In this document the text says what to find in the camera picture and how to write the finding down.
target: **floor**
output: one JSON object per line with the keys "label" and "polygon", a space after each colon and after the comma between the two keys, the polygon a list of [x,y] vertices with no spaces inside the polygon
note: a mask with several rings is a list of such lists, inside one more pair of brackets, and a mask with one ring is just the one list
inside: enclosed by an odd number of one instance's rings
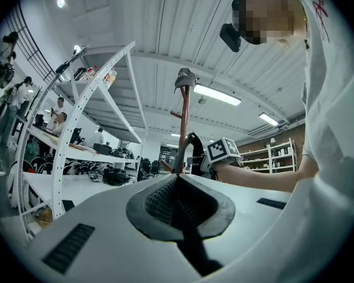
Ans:
{"label": "floor", "polygon": [[[9,172],[9,167],[15,159],[14,149],[0,144],[0,171]],[[26,246],[27,239],[20,223],[18,209],[9,205],[6,191],[6,177],[0,177],[0,231],[14,244]]]}

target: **white shelving unit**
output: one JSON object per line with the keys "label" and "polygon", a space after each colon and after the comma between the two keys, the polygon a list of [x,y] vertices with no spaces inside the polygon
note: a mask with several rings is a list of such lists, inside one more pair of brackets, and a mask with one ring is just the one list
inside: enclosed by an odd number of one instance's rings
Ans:
{"label": "white shelving unit", "polygon": [[[139,163],[139,160],[106,156],[87,150],[82,146],[70,144],[73,130],[82,114],[121,141],[142,144],[142,140],[133,128],[144,129],[145,134],[147,133],[147,125],[137,92],[130,56],[130,50],[134,46],[135,42],[132,42],[125,47],[119,47],[118,52],[107,60],[93,80],[71,80],[70,82],[57,83],[63,72],[58,73],[31,110],[19,138],[16,153],[17,175],[15,176],[19,214],[28,239],[32,238],[30,233],[34,231],[34,223],[28,223],[27,214],[47,205],[52,209],[53,219],[56,219],[65,212],[62,200],[72,200],[74,205],[78,205],[90,196],[116,188],[116,186],[92,182],[87,175],[63,175],[66,159],[91,160],[114,165]],[[117,78],[108,89],[103,83],[103,78],[115,65],[119,66],[116,67]],[[64,98],[74,106],[72,112],[68,114],[59,138],[32,125],[41,103],[45,101],[53,88],[62,93]],[[30,135],[34,135],[56,150],[51,175],[22,172],[25,147]],[[27,211],[24,211],[25,180],[43,201],[43,203]]]}
{"label": "white shelving unit", "polygon": [[[280,155],[280,156],[273,156],[273,152],[278,152],[278,150],[283,149],[283,148],[288,148],[290,147],[290,152],[288,154]],[[256,155],[256,154],[262,154],[262,153],[267,153],[268,157],[266,158],[260,158],[260,159],[251,159],[251,156]],[[267,145],[266,149],[261,149],[261,150],[256,150],[256,151],[251,151],[251,152],[244,152],[240,153],[244,158],[249,158],[249,160],[245,160],[242,163],[243,164],[258,164],[258,163],[265,163],[268,162],[268,167],[262,167],[259,169],[249,169],[251,171],[256,171],[256,172],[269,172],[273,173],[273,170],[278,171],[281,169],[291,169],[291,171],[296,171],[297,170],[297,158],[296,158],[296,152],[294,150],[294,144],[291,139],[289,139],[289,142],[283,143],[283,144],[278,144],[276,146],[270,146]],[[288,159],[290,158],[292,160],[292,165],[288,166],[280,166],[280,167],[272,167],[273,162],[277,163],[277,160],[281,159]]]}

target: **ceiling light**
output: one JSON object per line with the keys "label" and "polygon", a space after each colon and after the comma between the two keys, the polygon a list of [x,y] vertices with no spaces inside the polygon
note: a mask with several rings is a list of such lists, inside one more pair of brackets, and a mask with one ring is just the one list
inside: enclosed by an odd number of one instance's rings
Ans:
{"label": "ceiling light", "polygon": [[194,92],[203,94],[204,96],[216,98],[217,100],[224,101],[234,106],[237,106],[239,105],[239,103],[241,103],[241,100],[239,98],[229,96],[228,94],[225,94],[221,91],[200,84],[195,85]]}
{"label": "ceiling light", "polygon": [[81,51],[81,47],[78,46],[78,45],[75,45],[75,46],[73,47],[73,50],[75,51],[75,54],[78,54],[78,53]]}
{"label": "ceiling light", "polygon": [[273,125],[273,126],[278,126],[278,122],[273,120],[270,116],[268,116],[265,112],[261,113],[259,115],[259,117],[261,117],[263,120],[267,121],[269,124]]}
{"label": "ceiling light", "polygon": [[65,0],[57,0],[57,5],[62,8],[65,5]]}

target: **white ceiling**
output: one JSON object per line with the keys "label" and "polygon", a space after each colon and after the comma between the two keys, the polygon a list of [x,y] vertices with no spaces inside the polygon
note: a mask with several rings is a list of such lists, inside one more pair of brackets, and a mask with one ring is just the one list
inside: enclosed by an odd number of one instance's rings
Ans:
{"label": "white ceiling", "polygon": [[101,66],[112,46],[136,41],[133,68],[147,125],[162,132],[165,143],[178,141],[168,135],[179,131],[169,113],[181,112],[181,94],[173,93],[181,67],[190,67],[200,83],[212,82],[242,99],[237,107],[213,98],[201,105],[201,96],[191,94],[188,129],[204,140],[227,136],[246,142],[254,139],[249,132],[265,125],[260,113],[285,124],[304,113],[304,42],[294,40],[285,49],[243,41],[233,53],[219,37],[221,25],[231,22],[232,0],[66,0],[63,9],[56,0],[44,1],[60,38],[72,32],[71,46],[89,45],[87,65]]}

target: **railing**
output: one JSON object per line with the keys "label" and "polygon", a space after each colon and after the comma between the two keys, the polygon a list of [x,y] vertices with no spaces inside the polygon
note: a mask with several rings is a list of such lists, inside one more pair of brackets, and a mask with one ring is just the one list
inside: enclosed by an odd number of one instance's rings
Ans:
{"label": "railing", "polygon": [[55,71],[47,62],[33,36],[31,35],[19,2],[6,16],[6,22],[8,23],[11,32],[16,31],[18,33],[16,47],[22,51],[28,62],[33,66],[34,70],[48,84],[55,76]]}

